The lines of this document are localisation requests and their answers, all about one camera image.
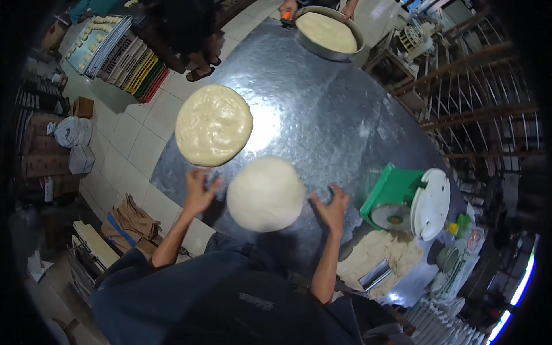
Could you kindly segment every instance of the blue tape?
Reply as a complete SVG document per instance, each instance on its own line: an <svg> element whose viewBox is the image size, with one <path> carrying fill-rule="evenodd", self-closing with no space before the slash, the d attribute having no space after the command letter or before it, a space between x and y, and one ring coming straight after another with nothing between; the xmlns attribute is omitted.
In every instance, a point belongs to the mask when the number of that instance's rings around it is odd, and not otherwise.
<svg viewBox="0 0 552 345"><path fill-rule="evenodd" d="M107 221L130 244L130 246L132 248L134 248L136 246L136 241L134 241L132 239L132 237L130 237L129 234L126 233L126 231L124 231L123 229L120 228L120 226L119 226L119 224L117 224L117 221L115 220L115 218L113 218L113 215L111 214L111 212L107 213Z"/></svg>

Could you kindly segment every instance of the plastic bag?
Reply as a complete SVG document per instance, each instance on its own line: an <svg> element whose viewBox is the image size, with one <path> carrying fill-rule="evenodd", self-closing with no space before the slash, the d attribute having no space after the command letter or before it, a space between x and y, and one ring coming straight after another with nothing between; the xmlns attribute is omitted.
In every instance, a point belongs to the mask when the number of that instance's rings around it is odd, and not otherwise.
<svg viewBox="0 0 552 345"><path fill-rule="evenodd" d="M60 122L54 131L56 141L63 147L88 146L92 137L92 121L69 116Z"/></svg>

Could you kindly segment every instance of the round metal pan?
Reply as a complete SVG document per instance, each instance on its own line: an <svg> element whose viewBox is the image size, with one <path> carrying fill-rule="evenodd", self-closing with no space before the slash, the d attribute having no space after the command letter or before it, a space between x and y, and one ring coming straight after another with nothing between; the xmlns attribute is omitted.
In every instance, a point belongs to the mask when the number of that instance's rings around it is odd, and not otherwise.
<svg viewBox="0 0 552 345"><path fill-rule="evenodd" d="M362 33L360 32L360 30L358 29L358 27L355 25L355 23L352 20L350 20L350 19L344 20L343 19L343 13L340 13L340 12L334 10L334 9L327 8L327 7L322 7L322 6L307 6L307 7L301 8L300 10L298 10L295 13L295 20L297 20L297 18L299 18L300 16L302 16L303 14L308 13L308 12L323 14L327 17L335 19L335 20L345 24L346 26L348 26L351 29L351 31L353 32L353 35L354 35L354 38L357 41L357 47L358 47L358 49L355 52L352 52L352 53L344 53L344 52L333 51L333 50L330 50L328 48L324 48L323 46L321 46L317 43L314 43L305 34L303 34L303 32L301 32L301 30L299 30L299 28L298 28L297 31L298 31L298 34L299 34L299 42L305 48L307 48L308 50L310 50L313 53L315 53L316 55L321 56L321 57L323 57L325 59L328 59L328 60L345 61L345 60L349 60L356 53L358 53L358 52L360 52L361 50L364 49L364 38L362 37Z"/></svg>

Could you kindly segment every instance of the stainless steel table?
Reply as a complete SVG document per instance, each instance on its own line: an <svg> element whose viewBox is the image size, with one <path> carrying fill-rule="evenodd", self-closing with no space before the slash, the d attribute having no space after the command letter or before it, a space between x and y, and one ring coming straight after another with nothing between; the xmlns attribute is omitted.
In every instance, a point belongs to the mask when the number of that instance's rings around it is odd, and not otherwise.
<svg viewBox="0 0 552 345"><path fill-rule="evenodd" d="M217 197L224 200L228 183L249 161L270 155L285 158L295 166L307 191L318 193L322 201L330 201L332 182L351 196L345 243L362 223L358 210L387 163L419 170L437 167L446 171L446 167L427 135L368 74L352 63L314 55L297 42L295 34L268 18L211 76L211 83L229 86L243 96L254 120L245 148L214 169L210 179L222 176L224 184ZM173 136L151 183L182 205L184 174L191 168ZM449 219L465 208L453 183ZM326 231L306 198L299 219L281 231L249 232L227 210L213 227L264 248L281 264L307 277L313 275L326 241Z"/></svg>

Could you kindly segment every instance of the weighing scale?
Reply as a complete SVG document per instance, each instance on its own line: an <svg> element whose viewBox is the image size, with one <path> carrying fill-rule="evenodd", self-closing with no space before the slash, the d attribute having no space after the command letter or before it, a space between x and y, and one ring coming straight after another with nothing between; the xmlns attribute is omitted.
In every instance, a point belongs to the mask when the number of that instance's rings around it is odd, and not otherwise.
<svg viewBox="0 0 552 345"><path fill-rule="evenodd" d="M450 181L444 171L396 169L387 164L360 215L376 229L429 241L443 228L449 205Z"/></svg>

